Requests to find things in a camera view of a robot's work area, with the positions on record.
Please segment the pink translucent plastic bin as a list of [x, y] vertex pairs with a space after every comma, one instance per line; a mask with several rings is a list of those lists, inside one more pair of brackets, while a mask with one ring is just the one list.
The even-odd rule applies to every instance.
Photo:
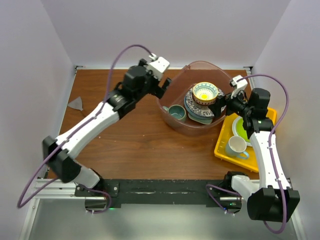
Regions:
[[191, 114], [186, 112], [185, 121], [178, 120], [171, 116], [164, 107], [172, 105], [185, 106], [185, 96], [193, 86], [200, 82], [210, 82], [218, 87], [221, 94], [232, 92], [229, 84], [230, 79], [241, 75], [245, 76], [247, 72], [240, 70], [223, 70], [214, 64], [206, 61], [194, 61], [184, 66], [171, 79], [171, 83], [161, 99], [157, 99], [156, 103], [159, 107], [164, 122], [172, 129], [186, 136], [201, 136], [208, 134], [216, 125], [224, 121], [226, 111], [221, 109], [220, 117], [213, 117], [210, 124], [202, 124], [191, 119]]

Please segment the teal yellow patterned bowl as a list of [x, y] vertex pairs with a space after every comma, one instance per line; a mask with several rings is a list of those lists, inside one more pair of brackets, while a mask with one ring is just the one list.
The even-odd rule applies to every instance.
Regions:
[[214, 104], [219, 96], [219, 89], [210, 82], [199, 82], [192, 88], [193, 100], [203, 106]]

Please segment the blue floral plate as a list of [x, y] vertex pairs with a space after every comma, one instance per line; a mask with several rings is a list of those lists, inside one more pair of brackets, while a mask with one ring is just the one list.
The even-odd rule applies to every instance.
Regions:
[[199, 83], [190, 88], [184, 97], [184, 104], [194, 115], [201, 118], [214, 118], [214, 113], [209, 109], [209, 105], [214, 104], [218, 97], [225, 94], [214, 84]]

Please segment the mint green divided tray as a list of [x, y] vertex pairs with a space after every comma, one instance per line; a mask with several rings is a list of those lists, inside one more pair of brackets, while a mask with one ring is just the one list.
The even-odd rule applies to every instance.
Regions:
[[197, 118], [197, 117], [194, 117], [192, 116], [190, 113], [188, 113], [188, 117], [197, 122], [197, 123], [200, 123], [200, 124], [203, 124], [203, 125], [210, 125], [212, 123], [212, 119], [200, 119], [200, 118]]

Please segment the teal ceramic mug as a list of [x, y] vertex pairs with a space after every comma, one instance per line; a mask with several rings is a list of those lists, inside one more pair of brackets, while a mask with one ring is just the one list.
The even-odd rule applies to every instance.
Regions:
[[169, 115], [171, 115], [173, 118], [180, 122], [185, 122], [187, 118], [187, 112], [185, 108], [182, 105], [174, 104], [170, 107], [163, 106], [162, 107], [165, 111], [168, 112]]

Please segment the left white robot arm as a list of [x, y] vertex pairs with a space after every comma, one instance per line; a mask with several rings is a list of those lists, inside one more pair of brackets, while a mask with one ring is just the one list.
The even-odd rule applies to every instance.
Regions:
[[161, 99], [171, 83], [168, 78], [159, 86], [169, 66], [163, 57], [154, 57], [151, 62], [141, 59], [83, 120], [64, 134], [43, 140], [44, 162], [59, 180], [81, 185], [92, 196], [99, 196], [106, 190], [103, 178], [77, 162], [76, 157], [103, 130], [134, 110], [144, 96], [150, 94]]

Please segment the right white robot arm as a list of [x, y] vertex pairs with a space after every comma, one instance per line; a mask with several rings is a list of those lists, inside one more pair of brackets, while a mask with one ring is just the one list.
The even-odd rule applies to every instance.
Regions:
[[209, 109], [221, 115], [237, 114], [255, 153], [259, 171], [259, 188], [254, 189], [247, 175], [229, 171], [223, 179], [223, 192], [230, 197], [240, 194], [251, 220], [287, 222], [300, 202], [300, 194], [292, 189], [283, 171], [276, 147], [275, 125], [267, 117], [270, 92], [254, 88], [249, 97], [242, 90], [218, 96]]

